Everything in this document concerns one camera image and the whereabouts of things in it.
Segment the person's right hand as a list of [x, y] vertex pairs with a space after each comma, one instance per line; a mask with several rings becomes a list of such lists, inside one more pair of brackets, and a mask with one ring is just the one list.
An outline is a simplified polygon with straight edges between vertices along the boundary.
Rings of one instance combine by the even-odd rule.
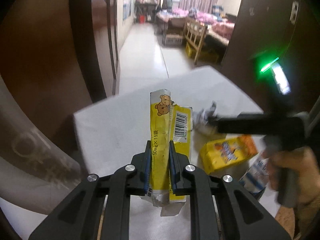
[[319, 239], [319, 165], [315, 154], [311, 148], [302, 147], [270, 155], [267, 170], [274, 191], [280, 189], [282, 168], [293, 170], [298, 176], [296, 220], [299, 231], [296, 239]]

